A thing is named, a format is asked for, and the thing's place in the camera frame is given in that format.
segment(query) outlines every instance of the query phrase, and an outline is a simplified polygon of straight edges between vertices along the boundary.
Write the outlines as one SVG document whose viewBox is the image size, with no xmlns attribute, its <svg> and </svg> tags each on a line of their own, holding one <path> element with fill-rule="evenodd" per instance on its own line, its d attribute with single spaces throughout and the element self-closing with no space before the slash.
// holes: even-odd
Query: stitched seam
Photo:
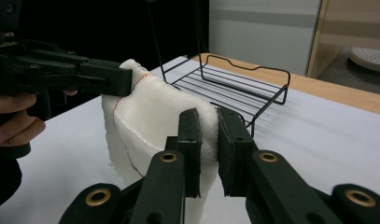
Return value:
<svg viewBox="0 0 380 224">
<path fill-rule="evenodd" d="M 134 83 L 134 88 L 132 89 L 132 91 L 134 91 L 134 89 L 136 88 L 136 86 L 146 77 L 149 77 L 151 76 L 151 73 L 145 73 L 143 76 L 141 76 L 139 79 L 137 79 L 137 81 Z"/>
<path fill-rule="evenodd" d="M 113 109 L 113 124 L 114 124 L 114 127 L 115 127 L 117 133 L 118 133 L 118 130 L 117 130 L 117 126 L 116 126 L 115 113 L 116 113 L 116 109 L 117 109 L 117 107 L 118 107 L 118 104 L 123 100 L 123 98 L 125 98 L 125 97 L 121 97 L 121 98 L 116 102 L 116 104 L 115 104 L 115 106 L 114 106 L 114 109 Z M 134 170 L 135 170 L 135 171 L 136 171 L 141 177 L 144 177 L 144 176 L 140 173 L 140 171 L 134 166 L 134 163 L 132 162 L 131 155 L 129 155 L 129 150 L 128 150 L 128 147 L 126 147 L 125 142 L 124 142 L 121 138 L 120 138 L 120 141 L 122 142 L 122 144 L 123 144 L 123 145 L 125 146 L 125 148 L 126 148 L 126 153 L 128 154 L 129 162 L 131 163 L 132 168 L 134 168 Z"/>
</svg>

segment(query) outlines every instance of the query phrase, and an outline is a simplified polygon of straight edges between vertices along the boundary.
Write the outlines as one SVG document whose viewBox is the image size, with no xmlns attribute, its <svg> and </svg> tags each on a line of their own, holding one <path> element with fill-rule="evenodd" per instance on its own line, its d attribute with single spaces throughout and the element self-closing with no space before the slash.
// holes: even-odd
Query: white table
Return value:
<svg viewBox="0 0 380 224">
<path fill-rule="evenodd" d="M 256 127 L 259 148 L 282 154 L 310 186 L 331 193 L 353 183 L 380 194 L 380 115 L 289 90 L 286 104 L 271 105 Z M 0 223 L 58 223 L 83 189 L 124 188 L 105 134 L 101 97 L 48 120 L 32 152 L 19 159 L 22 183 L 0 207 Z M 224 198 L 217 178 L 202 223 L 249 223 L 245 199 Z"/>
</svg>

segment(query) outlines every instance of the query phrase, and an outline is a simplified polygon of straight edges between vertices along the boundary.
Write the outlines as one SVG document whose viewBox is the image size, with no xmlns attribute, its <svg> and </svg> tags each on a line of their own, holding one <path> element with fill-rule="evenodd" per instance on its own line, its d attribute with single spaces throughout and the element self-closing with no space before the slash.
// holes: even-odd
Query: white wall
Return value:
<svg viewBox="0 0 380 224">
<path fill-rule="evenodd" d="M 210 0 L 211 53 L 305 76 L 320 0 Z"/>
</svg>

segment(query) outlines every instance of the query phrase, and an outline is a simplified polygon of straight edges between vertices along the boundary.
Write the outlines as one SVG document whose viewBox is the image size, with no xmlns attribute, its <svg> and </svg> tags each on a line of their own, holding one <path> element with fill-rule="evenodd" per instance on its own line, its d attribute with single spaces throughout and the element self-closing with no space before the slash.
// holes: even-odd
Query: white cloth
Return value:
<svg viewBox="0 0 380 224">
<path fill-rule="evenodd" d="M 133 91 L 127 97 L 102 96 L 106 141 L 115 170 L 125 186 L 145 176 L 152 156 L 164 150 L 166 137 L 177 136 L 178 117 L 196 108 L 202 132 L 201 198 L 186 199 L 185 223 L 196 224 L 217 176 L 218 115 L 207 101 L 154 77 L 135 60 L 120 68 L 133 70 Z"/>
</svg>

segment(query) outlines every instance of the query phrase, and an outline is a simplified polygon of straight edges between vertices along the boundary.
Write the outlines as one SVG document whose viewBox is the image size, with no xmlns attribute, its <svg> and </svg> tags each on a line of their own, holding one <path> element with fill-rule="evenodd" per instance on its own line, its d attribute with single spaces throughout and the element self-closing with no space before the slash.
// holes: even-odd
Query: finger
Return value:
<svg viewBox="0 0 380 224">
<path fill-rule="evenodd" d="M 0 95 L 0 114 L 23 110 L 35 104 L 36 97 L 30 93 L 20 93 L 16 96 Z"/>
<path fill-rule="evenodd" d="M 12 119 L 0 126 L 0 144 L 13 136 L 22 133 L 37 118 L 29 117 L 25 110 L 18 112 Z"/>
<path fill-rule="evenodd" d="M 77 91 L 63 91 L 63 92 L 64 92 L 66 95 L 70 95 L 70 96 L 77 94 Z"/>
<path fill-rule="evenodd" d="M 42 133 L 45 130 L 45 127 L 46 125 L 44 121 L 35 118 L 35 120 L 22 132 L 0 143 L 0 147 L 16 147 L 29 143 L 32 139 Z"/>
</svg>

